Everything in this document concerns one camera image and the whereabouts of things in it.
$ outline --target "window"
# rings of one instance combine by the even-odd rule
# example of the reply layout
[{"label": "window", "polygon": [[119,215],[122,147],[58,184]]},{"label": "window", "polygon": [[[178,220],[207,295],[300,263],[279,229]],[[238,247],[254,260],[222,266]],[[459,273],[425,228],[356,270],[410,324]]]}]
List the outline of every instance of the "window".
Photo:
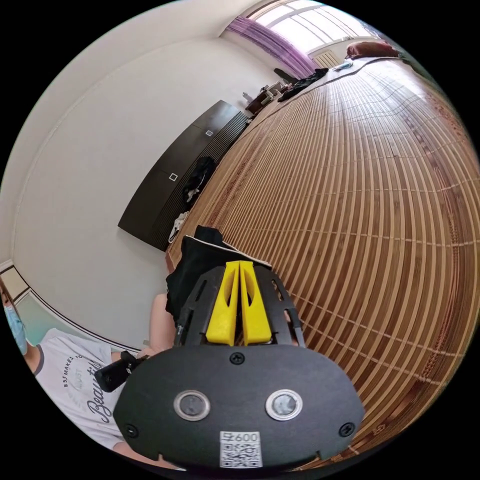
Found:
[{"label": "window", "polygon": [[314,0],[280,0],[251,18],[306,54],[343,39],[374,36],[355,17]]}]

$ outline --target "black wardrobe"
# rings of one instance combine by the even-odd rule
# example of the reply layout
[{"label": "black wardrobe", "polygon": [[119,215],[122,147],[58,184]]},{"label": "black wardrobe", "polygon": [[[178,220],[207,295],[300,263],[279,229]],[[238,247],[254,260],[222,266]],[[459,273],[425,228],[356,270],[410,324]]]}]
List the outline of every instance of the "black wardrobe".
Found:
[{"label": "black wardrobe", "polygon": [[148,172],[118,226],[165,251],[175,219],[185,211],[182,191],[197,161],[212,157],[218,164],[245,130],[248,119],[223,100],[199,116]]}]

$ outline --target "blue surgical mask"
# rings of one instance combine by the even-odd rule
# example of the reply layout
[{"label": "blue surgical mask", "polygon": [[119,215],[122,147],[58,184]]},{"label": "blue surgical mask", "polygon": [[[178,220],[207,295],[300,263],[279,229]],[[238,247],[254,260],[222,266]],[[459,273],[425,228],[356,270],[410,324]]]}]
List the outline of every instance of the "blue surgical mask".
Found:
[{"label": "blue surgical mask", "polygon": [[21,354],[25,355],[28,349],[27,337],[25,336],[25,326],[11,305],[4,305],[3,309],[5,310],[6,319],[8,320],[8,325],[13,334],[13,338],[15,339]]}]

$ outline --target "pillow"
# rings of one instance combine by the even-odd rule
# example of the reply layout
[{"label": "pillow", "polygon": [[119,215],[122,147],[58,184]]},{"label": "pillow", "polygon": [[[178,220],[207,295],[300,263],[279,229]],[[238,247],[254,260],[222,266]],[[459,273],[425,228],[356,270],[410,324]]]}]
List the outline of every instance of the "pillow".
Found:
[{"label": "pillow", "polygon": [[363,57],[399,57],[399,52],[386,41],[356,41],[346,49],[346,59],[361,59]]}]

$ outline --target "white t-shirt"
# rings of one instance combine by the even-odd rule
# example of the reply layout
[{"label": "white t-shirt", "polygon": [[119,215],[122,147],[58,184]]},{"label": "white t-shirt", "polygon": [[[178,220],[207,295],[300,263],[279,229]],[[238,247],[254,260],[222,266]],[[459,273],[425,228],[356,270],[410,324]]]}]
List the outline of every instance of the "white t-shirt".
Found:
[{"label": "white t-shirt", "polygon": [[52,328],[40,342],[34,375],[58,408],[85,434],[113,449],[124,442],[113,411],[122,391],[102,391],[94,373],[112,363],[110,345]]}]

